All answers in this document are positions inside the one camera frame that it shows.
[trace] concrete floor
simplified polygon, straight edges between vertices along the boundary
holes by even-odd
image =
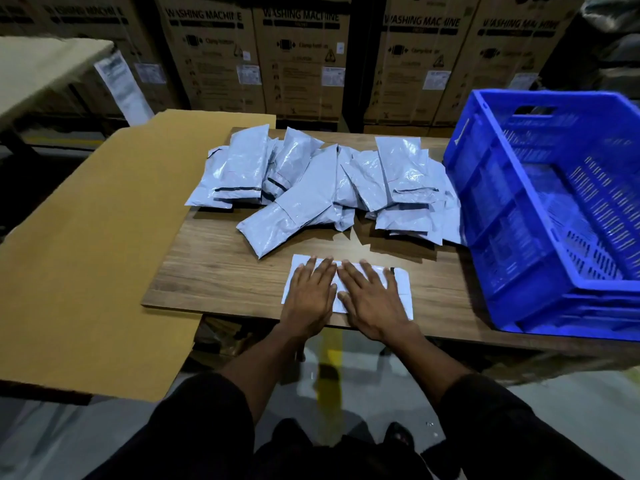
[[[439,443],[444,435],[435,412],[404,366],[380,357],[381,349],[354,331],[327,330],[309,340],[307,361],[276,386],[255,446],[291,416],[319,444],[335,443],[363,421],[381,441],[393,420],[411,430],[418,451]],[[626,375],[582,372],[511,390],[620,476],[640,478],[640,392]],[[107,397],[89,406],[0,398],[0,478],[81,478],[142,427],[154,407]]]

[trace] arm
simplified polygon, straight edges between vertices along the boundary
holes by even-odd
[[[253,426],[296,350],[331,316],[332,259],[293,274],[280,323],[219,373],[183,382],[148,423],[86,478],[241,479],[253,454]]]
[[[407,319],[393,274],[385,269],[385,289],[371,266],[360,263],[368,279],[347,261],[338,270],[349,291],[339,296],[349,320],[389,347],[411,372],[467,478],[618,478],[507,389],[428,342]]]

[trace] blue crate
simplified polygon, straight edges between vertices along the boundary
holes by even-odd
[[[473,91],[444,154],[500,330],[640,341],[640,111]]]

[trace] person's left hand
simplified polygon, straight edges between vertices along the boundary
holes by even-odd
[[[314,271],[316,258],[296,268],[291,278],[280,325],[304,342],[320,333],[331,318],[337,286],[331,284],[336,264],[328,257]]]

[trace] pile of packages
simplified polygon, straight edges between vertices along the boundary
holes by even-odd
[[[442,163],[420,149],[420,138],[376,137],[378,151],[359,152],[288,128],[284,140],[269,126],[235,133],[209,152],[204,175],[186,205],[263,209],[238,224],[261,258],[302,227],[353,226],[356,209],[390,235],[461,244],[460,201]]]

